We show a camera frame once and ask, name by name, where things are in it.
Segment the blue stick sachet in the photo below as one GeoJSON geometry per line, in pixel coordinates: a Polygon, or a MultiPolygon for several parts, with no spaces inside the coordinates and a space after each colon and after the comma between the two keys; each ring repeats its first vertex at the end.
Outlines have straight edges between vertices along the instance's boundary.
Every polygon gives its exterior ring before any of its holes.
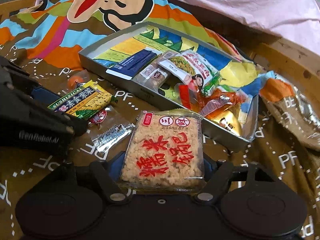
{"type": "Polygon", "coordinates": [[[146,47],[108,68],[106,73],[124,80],[131,80],[143,67],[160,55],[159,50],[146,47]]]}

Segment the brown crispy snack bar packet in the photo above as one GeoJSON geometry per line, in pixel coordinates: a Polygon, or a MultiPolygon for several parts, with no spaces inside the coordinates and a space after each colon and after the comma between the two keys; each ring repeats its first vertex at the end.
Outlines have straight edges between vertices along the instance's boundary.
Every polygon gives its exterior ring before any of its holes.
{"type": "Polygon", "coordinates": [[[155,92],[165,83],[170,72],[157,63],[153,63],[140,71],[132,80],[155,92]]]}

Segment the yellow green rice cracker bar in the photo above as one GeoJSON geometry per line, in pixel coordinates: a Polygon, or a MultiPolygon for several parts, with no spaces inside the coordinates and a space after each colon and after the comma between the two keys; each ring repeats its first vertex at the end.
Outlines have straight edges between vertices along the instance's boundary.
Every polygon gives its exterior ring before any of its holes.
{"type": "Polygon", "coordinates": [[[111,93],[91,80],[59,98],[48,108],[88,120],[114,100],[111,93]]]}

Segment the silver metal tray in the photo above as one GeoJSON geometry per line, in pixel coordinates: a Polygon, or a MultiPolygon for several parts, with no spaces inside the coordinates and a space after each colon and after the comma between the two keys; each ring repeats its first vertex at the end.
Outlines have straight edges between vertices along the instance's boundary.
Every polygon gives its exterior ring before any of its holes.
{"type": "MultiPolygon", "coordinates": [[[[178,84],[174,83],[176,79],[173,76],[168,77],[168,79],[162,85],[153,89],[137,82],[137,80],[135,79],[125,80],[122,77],[108,74],[107,67],[94,59],[99,53],[102,53],[110,49],[111,47],[118,45],[120,42],[134,37],[135,35],[141,34],[148,27],[155,27],[159,28],[160,30],[168,31],[180,37],[195,41],[200,45],[204,45],[206,48],[214,52],[218,52],[218,49],[214,46],[203,42],[198,38],[187,35],[181,31],[177,31],[175,29],[153,22],[143,22],[128,27],[124,30],[112,33],[111,35],[108,35],[107,37],[81,50],[79,52],[79,57],[82,67],[102,77],[116,87],[125,90],[135,95],[136,97],[146,101],[147,103],[155,106],[160,111],[184,108],[183,105],[181,105],[180,95],[178,94],[178,84]]],[[[242,127],[242,136],[238,136],[232,132],[229,132],[225,128],[204,117],[201,117],[202,133],[212,138],[219,144],[225,146],[230,151],[242,151],[255,139],[254,134],[258,125],[258,108],[259,97],[256,95],[252,99],[248,111],[247,121],[242,127]]]]}

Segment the green sausage stick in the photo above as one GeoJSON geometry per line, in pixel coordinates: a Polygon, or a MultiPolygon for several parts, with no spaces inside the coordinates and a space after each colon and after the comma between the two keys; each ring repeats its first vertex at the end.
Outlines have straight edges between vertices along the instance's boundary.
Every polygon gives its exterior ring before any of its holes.
{"type": "Polygon", "coordinates": [[[222,80],[222,77],[220,75],[220,73],[217,73],[213,76],[212,79],[210,79],[210,81],[208,81],[201,89],[201,94],[202,96],[208,98],[210,97],[214,90],[217,88],[217,86],[220,84],[222,80]]]}

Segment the white green bean snack pouch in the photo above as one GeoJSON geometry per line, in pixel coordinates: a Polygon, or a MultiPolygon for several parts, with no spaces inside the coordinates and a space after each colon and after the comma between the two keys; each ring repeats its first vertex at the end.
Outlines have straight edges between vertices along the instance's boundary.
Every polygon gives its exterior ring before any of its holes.
{"type": "Polygon", "coordinates": [[[159,61],[158,64],[178,77],[189,88],[197,87],[196,91],[200,93],[202,87],[219,73],[203,56],[192,50],[171,56],[159,61]]]}

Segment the gold foil snack pouch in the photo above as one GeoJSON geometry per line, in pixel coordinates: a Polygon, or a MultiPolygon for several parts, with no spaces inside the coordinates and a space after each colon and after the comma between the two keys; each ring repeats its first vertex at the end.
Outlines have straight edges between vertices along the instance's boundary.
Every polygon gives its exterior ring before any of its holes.
{"type": "Polygon", "coordinates": [[[213,122],[233,133],[234,135],[242,135],[242,127],[236,116],[229,110],[225,110],[212,119],[213,122]]]}

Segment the small clear red-label packet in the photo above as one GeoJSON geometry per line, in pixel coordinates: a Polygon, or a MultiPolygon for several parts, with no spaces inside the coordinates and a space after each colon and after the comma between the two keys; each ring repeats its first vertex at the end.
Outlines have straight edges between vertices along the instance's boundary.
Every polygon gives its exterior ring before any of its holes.
{"type": "Polygon", "coordinates": [[[133,126],[112,106],[107,106],[89,119],[89,130],[91,141],[102,159],[114,145],[131,134],[133,126]]]}

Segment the puffed rice cake packet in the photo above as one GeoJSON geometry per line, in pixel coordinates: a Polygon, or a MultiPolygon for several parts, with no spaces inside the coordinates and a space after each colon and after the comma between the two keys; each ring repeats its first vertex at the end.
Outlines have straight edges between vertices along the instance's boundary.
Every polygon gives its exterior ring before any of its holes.
{"type": "Polygon", "coordinates": [[[204,185],[201,119],[185,109],[143,111],[119,181],[139,190],[195,192],[204,185]]]}

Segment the orange spicy snack packet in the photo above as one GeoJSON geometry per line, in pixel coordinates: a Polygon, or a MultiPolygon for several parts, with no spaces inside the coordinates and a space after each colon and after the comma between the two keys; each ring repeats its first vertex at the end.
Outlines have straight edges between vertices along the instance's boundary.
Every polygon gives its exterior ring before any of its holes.
{"type": "Polygon", "coordinates": [[[203,117],[215,117],[232,107],[235,107],[238,113],[241,104],[250,102],[251,99],[242,90],[223,91],[218,87],[211,96],[206,98],[196,89],[197,87],[191,89],[182,83],[175,86],[180,104],[203,117]]]}

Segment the orange ball in clear wrapper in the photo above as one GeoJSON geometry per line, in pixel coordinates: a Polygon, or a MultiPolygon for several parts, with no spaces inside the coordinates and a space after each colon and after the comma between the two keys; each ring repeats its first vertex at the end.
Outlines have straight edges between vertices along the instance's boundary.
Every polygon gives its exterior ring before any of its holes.
{"type": "Polygon", "coordinates": [[[82,70],[70,76],[67,81],[62,83],[60,88],[63,94],[67,94],[90,80],[91,77],[89,72],[87,70],[82,70]]]}

